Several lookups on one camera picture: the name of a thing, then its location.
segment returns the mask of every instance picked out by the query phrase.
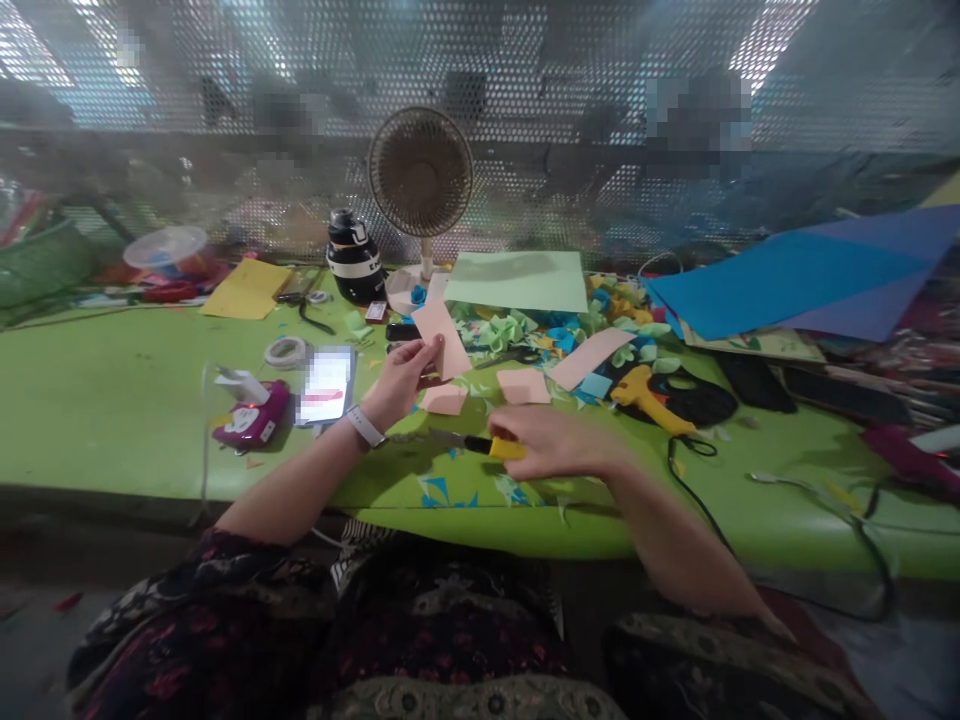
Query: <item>plastic container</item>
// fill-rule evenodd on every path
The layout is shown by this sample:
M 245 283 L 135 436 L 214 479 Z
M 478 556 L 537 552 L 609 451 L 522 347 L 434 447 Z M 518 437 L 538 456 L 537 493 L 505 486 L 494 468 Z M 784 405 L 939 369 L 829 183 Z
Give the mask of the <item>plastic container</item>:
M 217 268 L 203 228 L 173 226 L 144 235 L 127 246 L 123 261 L 168 280 L 206 280 Z

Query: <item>perforated metal wall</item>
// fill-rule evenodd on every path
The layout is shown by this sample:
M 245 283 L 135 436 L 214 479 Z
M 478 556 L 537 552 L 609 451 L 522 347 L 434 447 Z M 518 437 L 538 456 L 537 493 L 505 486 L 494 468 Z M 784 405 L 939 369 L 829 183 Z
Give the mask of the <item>perforated metal wall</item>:
M 365 163 L 391 113 L 426 105 L 475 161 L 438 256 L 580 248 L 630 265 L 926 195 L 960 156 L 958 8 L 0 0 L 0 172 L 306 258 L 346 204 L 389 259 L 413 260 Z

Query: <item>pink paper strip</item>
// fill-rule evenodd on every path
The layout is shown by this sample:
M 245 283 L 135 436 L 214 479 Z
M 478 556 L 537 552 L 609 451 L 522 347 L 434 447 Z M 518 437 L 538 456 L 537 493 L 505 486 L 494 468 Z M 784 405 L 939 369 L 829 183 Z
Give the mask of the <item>pink paper strip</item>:
M 534 368 L 523 370 L 501 370 L 497 373 L 497 382 L 503 390 L 503 397 L 511 405 L 525 403 L 543 403 L 549 405 L 553 398 L 547 390 L 543 373 Z
M 424 393 L 420 407 L 437 415 L 459 415 L 467 401 L 467 389 L 456 385 L 440 385 Z
M 636 337 L 619 328 L 607 328 L 598 332 L 580 347 L 567 355 L 547 375 L 567 392 L 571 392 L 583 379 L 600 367 L 618 348 Z
M 429 339 L 434 335 L 443 335 L 443 353 L 436 361 L 441 380 L 459 377 L 473 368 L 446 305 L 429 303 L 414 311 L 410 317 L 413 318 L 422 338 Z

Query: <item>fan grille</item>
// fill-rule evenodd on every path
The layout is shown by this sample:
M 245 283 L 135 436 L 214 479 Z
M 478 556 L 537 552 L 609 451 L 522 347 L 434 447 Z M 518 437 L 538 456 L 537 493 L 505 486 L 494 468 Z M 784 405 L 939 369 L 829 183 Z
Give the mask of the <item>fan grille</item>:
M 473 191 L 470 149 L 454 122 L 411 107 L 383 124 L 370 147 L 370 189 L 400 232 L 434 237 L 460 219 Z

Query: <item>blade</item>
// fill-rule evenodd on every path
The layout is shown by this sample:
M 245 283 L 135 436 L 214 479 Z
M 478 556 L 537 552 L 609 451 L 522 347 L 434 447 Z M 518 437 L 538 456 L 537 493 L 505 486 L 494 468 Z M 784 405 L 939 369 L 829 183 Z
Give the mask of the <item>blade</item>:
M 448 432 L 447 430 L 438 430 L 430 428 L 430 437 L 447 447 L 466 448 L 466 436 L 458 433 Z

